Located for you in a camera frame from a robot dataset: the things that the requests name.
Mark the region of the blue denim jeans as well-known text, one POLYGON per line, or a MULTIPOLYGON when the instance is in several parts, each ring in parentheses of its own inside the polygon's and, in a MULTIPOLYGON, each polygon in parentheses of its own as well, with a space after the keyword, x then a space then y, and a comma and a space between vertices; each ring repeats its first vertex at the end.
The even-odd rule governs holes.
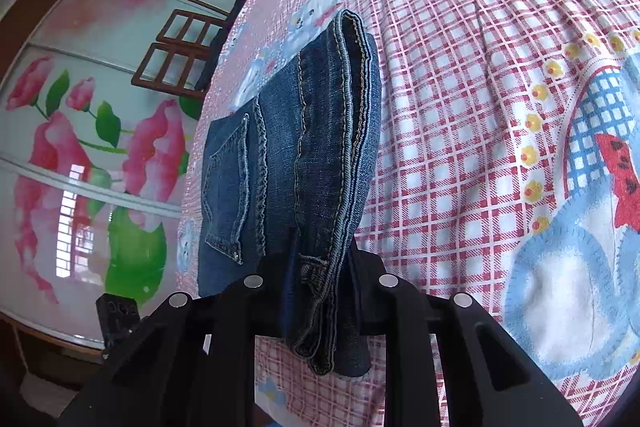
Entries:
POLYGON ((382 84, 375 40, 341 10, 259 92, 208 128, 198 292, 266 268, 280 336, 318 375, 370 369, 350 250, 374 177, 382 84))

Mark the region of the floral sliding wardrobe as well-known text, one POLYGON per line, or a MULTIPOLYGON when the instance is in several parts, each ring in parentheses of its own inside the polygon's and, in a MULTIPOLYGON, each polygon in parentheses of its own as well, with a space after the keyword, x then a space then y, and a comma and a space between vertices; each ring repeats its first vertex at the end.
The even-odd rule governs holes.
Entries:
POLYGON ((176 288, 202 101, 131 78, 175 9, 202 0, 15 0, 1 20, 1 313, 103 345, 96 299, 153 311, 176 288))

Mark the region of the pink checked bed sheet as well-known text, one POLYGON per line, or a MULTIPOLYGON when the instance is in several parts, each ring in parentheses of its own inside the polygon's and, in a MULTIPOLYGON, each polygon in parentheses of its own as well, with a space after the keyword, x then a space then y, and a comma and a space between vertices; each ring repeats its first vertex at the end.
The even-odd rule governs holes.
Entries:
POLYGON ((248 0, 195 131, 178 284, 198 289, 209 123, 342 9, 378 46, 378 165, 358 244, 442 297, 474 297, 587 426, 639 370, 639 0, 248 0))

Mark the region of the wooden chair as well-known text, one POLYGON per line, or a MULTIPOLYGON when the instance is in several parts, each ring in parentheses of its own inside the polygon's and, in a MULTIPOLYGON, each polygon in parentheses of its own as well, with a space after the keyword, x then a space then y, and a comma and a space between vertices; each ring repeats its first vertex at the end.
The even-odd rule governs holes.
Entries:
POLYGON ((205 89, 196 87, 204 72, 212 42, 224 20, 175 9, 150 44, 131 78, 134 87, 202 101, 205 89))

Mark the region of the black chair cushion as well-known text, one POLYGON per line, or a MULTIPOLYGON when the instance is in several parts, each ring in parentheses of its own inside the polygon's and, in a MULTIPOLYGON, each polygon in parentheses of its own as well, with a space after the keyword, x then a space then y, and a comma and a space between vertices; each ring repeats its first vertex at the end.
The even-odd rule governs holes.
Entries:
POLYGON ((196 91, 206 92, 208 90, 209 85, 212 82, 212 77, 214 75, 215 69, 220 60, 222 48, 228 41, 230 31, 245 3, 246 0, 235 0, 229 16, 210 43, 205 65, 200 77, 198 77, 198 81, 195 83, 196 91))

